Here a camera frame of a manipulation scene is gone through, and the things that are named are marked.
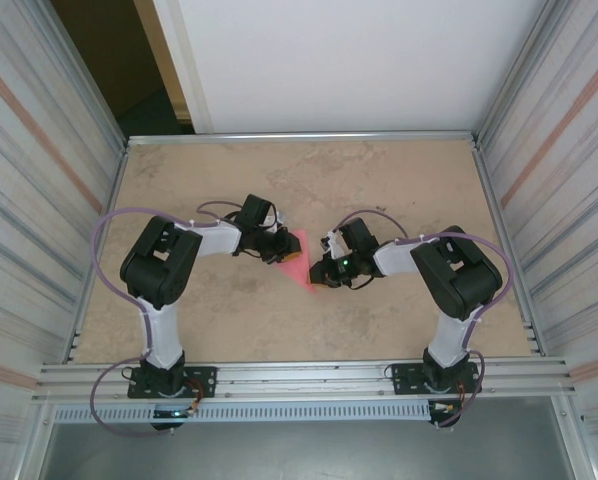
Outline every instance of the corrugated metal wall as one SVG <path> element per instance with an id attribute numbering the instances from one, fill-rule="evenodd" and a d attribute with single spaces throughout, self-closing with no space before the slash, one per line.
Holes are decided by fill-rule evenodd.
<path id="1" fill-rule="evenodd" d="M 544 346 L 566 357 L 598 446 L 598 0 L 571 2 L 487 139 Z"/>
<path id="2" fill-rule="evenodd" d="M 0 478 L 39 366 L 71 334 L 122 154 L 45 4 L 0 1 Z"/>

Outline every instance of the white wall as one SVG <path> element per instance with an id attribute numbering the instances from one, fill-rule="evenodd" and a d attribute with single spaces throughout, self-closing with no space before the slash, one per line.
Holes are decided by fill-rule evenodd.
<path id="1" fill-rule="evenodd" d="M 199 133 L 473 129 L 544 0 L 155 0 Z"/>

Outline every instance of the doorway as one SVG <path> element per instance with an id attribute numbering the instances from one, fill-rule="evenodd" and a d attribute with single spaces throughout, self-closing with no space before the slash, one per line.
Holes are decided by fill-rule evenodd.
<path id="1" fill-rule="evenodd" d="M 151 1 L 51 3 L 126 138 L 194 133 L 192 124 L 175 114 L 172 86 L 164 84 L 167 49 L 159 62 L 155 58 L 163 33 Z"/>

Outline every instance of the beige work surface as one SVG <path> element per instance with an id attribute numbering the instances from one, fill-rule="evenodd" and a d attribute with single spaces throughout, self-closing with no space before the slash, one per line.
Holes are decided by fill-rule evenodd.
<path id="1" fill-rule="evenodd" d="M 465 141 L 135 146 L 116 208 L 152 207 L 204 221 L 194 213 L 199 203 L 241 203 L 248 193 L 273 201 L 291 230 L 307 230 L 311 264 L 323 253 L 319 239 L 346 214 L 368 207 L 393 215 L 410 235 L 457 224 L 496 241 Z M 122 289 L 119 267 L 148 219 L 132 214 L 112 222 L 101 264 Z M 398 235 L 381 217 L 364 219 L 380 242 Z M 415 274 L 377 279 L 359 291 L 309 293 L 275 266 L 214 255 L 195 263 L 179 302 L 179 333 L 188 361 L 418 358 L 438 315 Z M 96 280 L 76 361 L 136 356 L 142 342 L 137 309 Z M 512 294 L 488 312 L 471 345 L 489 356 L 529 355 Z"/>

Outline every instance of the vented metal strip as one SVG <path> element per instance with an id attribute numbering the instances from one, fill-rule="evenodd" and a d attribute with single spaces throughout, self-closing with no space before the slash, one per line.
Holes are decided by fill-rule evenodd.
<path id="1" fill-rule="evenodd" d="M 244 402 L 202 404 L 188 418 L 155 419 L 155 410 L 176 411 L 172 404 L 109 405 L 97 409 L 108 423 L 211 423 L 211 422 L 304 422 L 336 420 L 430 420 L 428 401 L 346 401 L 346 402 Z M 94 423 L 88 405 L 62 405 L 55 423 Z"/>

